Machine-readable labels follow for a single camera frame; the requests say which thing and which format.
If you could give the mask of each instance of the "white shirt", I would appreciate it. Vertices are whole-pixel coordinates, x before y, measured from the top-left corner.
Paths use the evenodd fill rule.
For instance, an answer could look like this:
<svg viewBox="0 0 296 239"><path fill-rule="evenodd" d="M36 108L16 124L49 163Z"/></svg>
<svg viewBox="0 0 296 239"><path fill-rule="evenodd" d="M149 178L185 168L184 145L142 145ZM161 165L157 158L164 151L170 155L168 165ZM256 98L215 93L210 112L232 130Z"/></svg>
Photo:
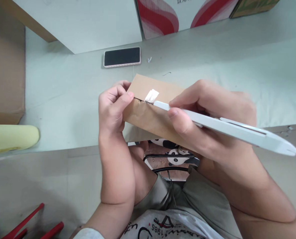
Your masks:
<svg viewBox="0 0 296 239"><path fill-rule="evenodd" d="M84 228L74 239L103 239L92 228ZM207 223L181 210L147 210L134 222L129 223L121 239L126 238L201 238L223 239Z"/></svg>

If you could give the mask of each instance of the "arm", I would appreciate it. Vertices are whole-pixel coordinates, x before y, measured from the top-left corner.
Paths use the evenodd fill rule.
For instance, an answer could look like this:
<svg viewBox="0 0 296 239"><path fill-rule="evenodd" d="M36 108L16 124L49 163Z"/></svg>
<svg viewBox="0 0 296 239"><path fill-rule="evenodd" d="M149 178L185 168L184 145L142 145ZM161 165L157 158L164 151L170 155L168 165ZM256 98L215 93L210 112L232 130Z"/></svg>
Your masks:
<svg viewBox="0 0 296 239"><path fill-rule="evenodd" d="M85 227L104 238L118 238L125 230L135 200L135 176L122 130L122 112L132 101L129 82L119 82L99 97L99 150L102 164L101 203Z"/></svg>
<svg viewBox="0 0 296 239"><path fill-rule="evenodd" d="M190 149L214 161L219 184L231 204L243 238L296 235L296 212L266 172L252 146L197 127L179 108L202 109L213 117L256 126L256 110L249 97L201 80L169 105L174 107L168 112L173 126L189 143Z"/></svg>

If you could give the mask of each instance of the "floor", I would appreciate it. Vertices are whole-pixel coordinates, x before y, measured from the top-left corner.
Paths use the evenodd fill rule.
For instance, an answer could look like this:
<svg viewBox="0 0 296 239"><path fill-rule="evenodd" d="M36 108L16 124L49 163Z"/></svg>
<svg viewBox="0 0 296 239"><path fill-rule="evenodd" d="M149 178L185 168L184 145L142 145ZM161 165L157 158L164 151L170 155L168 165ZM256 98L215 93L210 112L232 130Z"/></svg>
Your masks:
<svg viewBox="0 0 296 239"><path fill-rule="evenodd" d="M296 126L274 127L296 146ZM296 208L296 157L255 149L269 174ZM68 238L100 202L101 164L97 146L0 157L0 238L43 202L28 224L26 238L36 238L60 221L58 238Z"/></svg>

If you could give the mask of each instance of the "red chair leg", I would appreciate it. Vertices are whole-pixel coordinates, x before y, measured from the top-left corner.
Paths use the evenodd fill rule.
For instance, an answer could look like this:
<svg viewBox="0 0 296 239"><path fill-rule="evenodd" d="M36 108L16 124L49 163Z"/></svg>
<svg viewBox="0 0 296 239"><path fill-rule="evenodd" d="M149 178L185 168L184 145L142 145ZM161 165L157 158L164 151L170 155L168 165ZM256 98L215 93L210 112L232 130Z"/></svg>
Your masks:
<svg viewBox="0 0 296 239"><path fill-rule="evenodd" d="M14 239L23 239L23 237L27 234L27 229L25 228L21 231Z"/></svg>
<svg viewBox="0 0 296 239"><path fill-rule="evenodd" d="M26 225L26 223L32 219L32 217L43 207L45 206L44 203L41 203L38 208L35 209L28 217L26 217L20 224L18 224L17 227L15 227L10 233L8 233L6 236L4 236L2 239L14 239L16 234L22 229L23 226Z"/></svg>
<svg viewBox="0 0 296 239"><path fill-rule="evenodd" d="M44 236L42 236L41 239L51 239L53 238L54 235L56 235L57 233L60 233L63 228L64 228L64 223L60 222L52 230L50 230Z"/></svg>

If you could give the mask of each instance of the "gray shorts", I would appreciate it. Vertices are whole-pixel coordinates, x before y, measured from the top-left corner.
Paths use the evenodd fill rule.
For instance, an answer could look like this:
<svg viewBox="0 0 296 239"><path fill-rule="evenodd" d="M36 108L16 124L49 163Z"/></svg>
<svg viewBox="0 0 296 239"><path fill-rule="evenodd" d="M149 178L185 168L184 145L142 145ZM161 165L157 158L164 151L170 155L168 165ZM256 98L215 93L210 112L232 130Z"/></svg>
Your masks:
<svg viewBox="0 0 296 239"><path fill-rule="evenodd" d="M223 238L242 238L231 212L229 202L220 187L189 166L189 177L183 189L170 184L158 174L147 196L134 207L131 220L148 209L179 209L186 211L209 224Z"/></svg>

